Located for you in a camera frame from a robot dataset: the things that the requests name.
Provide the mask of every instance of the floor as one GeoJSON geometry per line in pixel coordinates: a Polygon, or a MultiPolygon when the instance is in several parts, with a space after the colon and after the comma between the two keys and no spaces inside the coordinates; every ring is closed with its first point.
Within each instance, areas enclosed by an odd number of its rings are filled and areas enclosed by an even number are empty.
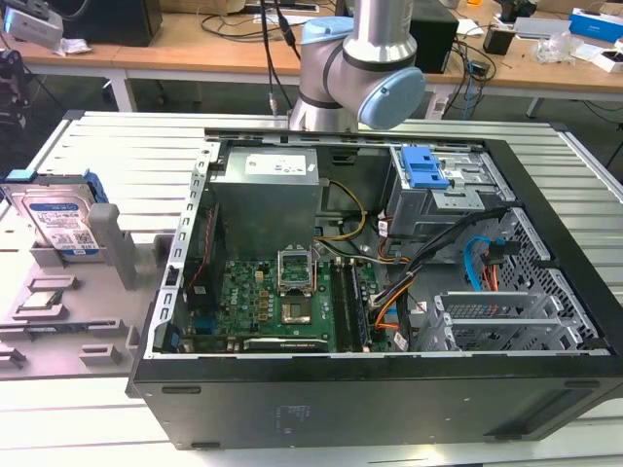
{"type": "MultiPolygon", "coordinates": [[[[229,114],[268,114],[267,87],[263,85],[242,85],[227,83],[202,84],[202,103],[194,104],[196,86],[193,83],[163,82],[168,103],[158,102],[159,89],[155,82],[137,80],[132,82],[138,109],[141,112],[199,112],[229,114]]],[[[115,111],[114,102],[102,98],[103,80],[96,78],[67,78],[50,76],[46,87],[62,103],[65,109],[115,111]]],[[[25,131],[15,131],[0,126],[0,147],[8,150],[0,154],[0,177],[12,168],[28,165],[37,150],[46,141],[64,114],[64,109],[55,104],[37,83],[31,83],[31,92],[36,99],[32,115],[25,131]]],[[[295,87],[287,87],[292,102],[296,100],[295,87]]],[[[546,100],[538,117],[526,118],[530,99],[522,97],[488,96],[475,110],[472,120],[503,122],[561,122],[602,162],[608,160],[623,140],[616,124],[607,123],[593,115],[581,102],[568,100],[546,100]]],[[[427,102],[414,114],[423,118],[427,102]]],[[[616,104],[599,103],[603,107],[616,108],[616,104]]],[[[281,111],[286,104],[279,101],[281,111]]],[[[609,120],[623,122],[623,111],[599,111],[609,120]]],[[[451,109],[447,119],[460,120],[462,112],[451,109]]],[[[611,167],[612,173],[623,179],[623,152],[611,167]]]]}

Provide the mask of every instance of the plastic bag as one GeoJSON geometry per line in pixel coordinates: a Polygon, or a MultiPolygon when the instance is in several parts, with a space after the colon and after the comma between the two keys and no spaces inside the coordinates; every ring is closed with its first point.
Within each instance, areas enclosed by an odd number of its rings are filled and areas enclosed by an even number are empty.
{"type": "Polygon", "coordinates": [[[568,61],[575,63],[571,56],[583,41],[571,36],[569,31],[552,34],[549,39],[539,39],[532,48],[532,54],[539,63],[568,61]]]}

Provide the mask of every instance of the ram slot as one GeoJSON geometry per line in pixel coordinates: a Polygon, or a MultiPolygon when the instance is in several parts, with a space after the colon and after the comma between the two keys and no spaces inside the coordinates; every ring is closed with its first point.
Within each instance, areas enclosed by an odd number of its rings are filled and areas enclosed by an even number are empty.
{"type": "Polygon", "coordinates": [[[366,312],[365,304],[361,297],[361,289],[359,285],[359,276],[357,274],[356,265],[347,266],[348,274],[348,291],[350,295],[350,302],[352,305],[348,306],[350,314],[350,326],[356,328],[357,341],[361,344],[361,347],[367,347],[370,341],[370,335],[368,334],[368,326],[366,324],[366,312]]]}
{"type": "Polygon", "coordinates": [[[333,302],[333,318],[335,321],[335,337],[338,352],[350,351],[350,335],[348,334],[347,310],[344,300],[342,268],[331,263],[331,300],[333,302]]]}
{"type": "Polygon", "coordinates": [[[357,281],[355,266],[344,266],[341,278],[344,295],[346,296],[348,329],[350,332],[350,341],[352,342],[352,350],[360,352],[362,343],[359,332],[359,283],[357,281]]]}

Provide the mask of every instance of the power supply label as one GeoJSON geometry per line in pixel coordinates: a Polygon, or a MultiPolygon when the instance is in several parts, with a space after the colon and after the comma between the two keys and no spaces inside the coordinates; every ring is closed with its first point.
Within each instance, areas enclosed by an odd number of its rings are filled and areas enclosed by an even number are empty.
{"type": "Polygon", "coordinates": [[[298,154],[251,154],[246,158],[248,175],[305,175],[305,156],[298,154]]]}

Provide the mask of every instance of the open computer tower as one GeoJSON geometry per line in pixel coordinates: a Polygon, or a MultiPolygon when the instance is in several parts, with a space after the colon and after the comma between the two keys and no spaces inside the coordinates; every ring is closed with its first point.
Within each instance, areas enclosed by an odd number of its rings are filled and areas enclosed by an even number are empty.
{"type": "Polygon", "coordinates": [[[508,145],[209,130],[131,378],[179,449],[536,440],[623,310],[508,145]]]}

